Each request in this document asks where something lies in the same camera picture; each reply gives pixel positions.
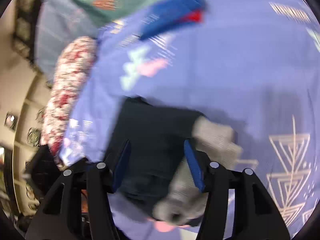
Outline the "person's right hand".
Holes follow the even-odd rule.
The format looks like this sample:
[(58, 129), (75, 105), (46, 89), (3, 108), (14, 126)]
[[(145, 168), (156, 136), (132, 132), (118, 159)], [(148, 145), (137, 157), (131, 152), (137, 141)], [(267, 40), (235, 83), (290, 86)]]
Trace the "person's right hand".
[(180, 226), (171, 225), (171, 224), (168, 224), (164, 221), (154, 220), (153, 218), (148, 218), (148, 221), (153, 222), (153, 226), (159, 232), (170, 232), (170, 231), (174, 230), (175, 228), (189, 228), (190, 227), (190, 225), (180, 225)]

